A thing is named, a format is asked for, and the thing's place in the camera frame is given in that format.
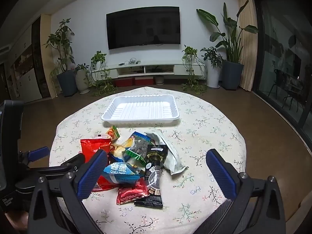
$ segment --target red storage box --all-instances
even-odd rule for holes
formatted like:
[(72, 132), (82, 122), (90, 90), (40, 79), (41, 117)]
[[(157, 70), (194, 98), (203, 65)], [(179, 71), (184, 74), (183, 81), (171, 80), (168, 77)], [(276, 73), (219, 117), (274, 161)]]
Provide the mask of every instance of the red storage box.
[(154, 77), (152, 76), (140, 76), (135, 77), (135, 85), (153, 85)]
[(115, 79), (114, 82), (115, 82), (116, 87), (132, 86), (133, 85), (133, 77)]

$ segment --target sliding glass door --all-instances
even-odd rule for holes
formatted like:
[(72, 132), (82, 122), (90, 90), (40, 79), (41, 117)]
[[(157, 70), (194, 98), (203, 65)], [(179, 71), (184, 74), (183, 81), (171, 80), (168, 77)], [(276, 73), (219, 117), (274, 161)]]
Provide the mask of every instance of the sliding glass door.
[(255, 0), (258, 58), (253, 90), (312, 146), (312, 27), (295, 0)]

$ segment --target blue snack bag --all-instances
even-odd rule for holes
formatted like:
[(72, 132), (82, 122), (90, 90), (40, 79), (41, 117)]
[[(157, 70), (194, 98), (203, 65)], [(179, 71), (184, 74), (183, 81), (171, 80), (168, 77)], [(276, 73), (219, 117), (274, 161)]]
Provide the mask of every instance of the blue snack bag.
[(137, 159), (143, 166), (146, 165), (145, 157), (147, 146), (151, 143), (151, 138), (138, 132), (134, 132), (127, 140), (125, 151), (123, 152), (124, 161), (127, 162), (130, 158)]
[(113, 184), (135, 184), (144, 172), (129, 163), (115, 162), (105, 167), (101, 175)]

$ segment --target red snack bag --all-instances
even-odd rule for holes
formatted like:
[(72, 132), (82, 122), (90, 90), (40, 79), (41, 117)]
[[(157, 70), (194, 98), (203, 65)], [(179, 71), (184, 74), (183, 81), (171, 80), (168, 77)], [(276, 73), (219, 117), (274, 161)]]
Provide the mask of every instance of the red snack bag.
[(122, 187), (118, 189), (116, 204), (122, 205), (147, 196), (149, 196), (148, 188), (146, 187), (144, 178), (140, 178), (134, 187)]
[[(85, 156), (85, 162), (88, 162), (99, 149), (104, 150), (106, 153), (110, 152), (110, 144), (111, 139), (82, 139), (80, 140), (81, 147), (82, 147), (82, 153)], [(117, 185), (111, 184), (108, 182), (104, 177), (100, 176), (97, 184), (93, 188), (93, 192), (96, 191), (104, 191), (104, 190), (110, 190), (112, 188), (117, 187)]]
[(107, 154), (110, 152), (110, 144), (112, 140), (108, 139), (82, 139), (80, 140), (82, 153), (85, 155), (85, 162), (93, 157), (99, 149), (104, 150)]

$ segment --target white flower pot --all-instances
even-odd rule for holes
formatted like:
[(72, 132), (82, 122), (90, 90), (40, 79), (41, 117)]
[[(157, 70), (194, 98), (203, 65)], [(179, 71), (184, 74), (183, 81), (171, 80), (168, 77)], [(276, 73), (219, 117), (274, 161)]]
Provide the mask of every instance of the white flower pot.
[(186, 64), (193, 64), (195, 63), (196, 59), (195, 59), (195, 55), (186, 55), (185, 57), (182, 58), (183, 60), (185, 60)]
[(208, 71), (206, 85), (209, 88), (218, 89), (219, 86), (219, 77), (220, 77), (220, 67), (213, 67), (209, 60), (206, 61), (206, 67)]
[(101, 62), (98, 61), (98, 62), (94, 65), (93, 70), (98, 71), (98, 70), (100, 70), (100, 68), (101, 68)]
[(163, 78), (162, 75), (155, 76), (154, 78), (155, 78), (155, 83), (156, 83), (156, 84), (158, 84), (158, 85), (164, 84), (164, 82), (163, 82), (163, 81), (164, 81), (164, 78)]
[(77, 71), (75, 79), (76, 79), (76, 85), (80, 94), (85, 94), (90, 91), (87, 71), (85, 69), (81, 69)]

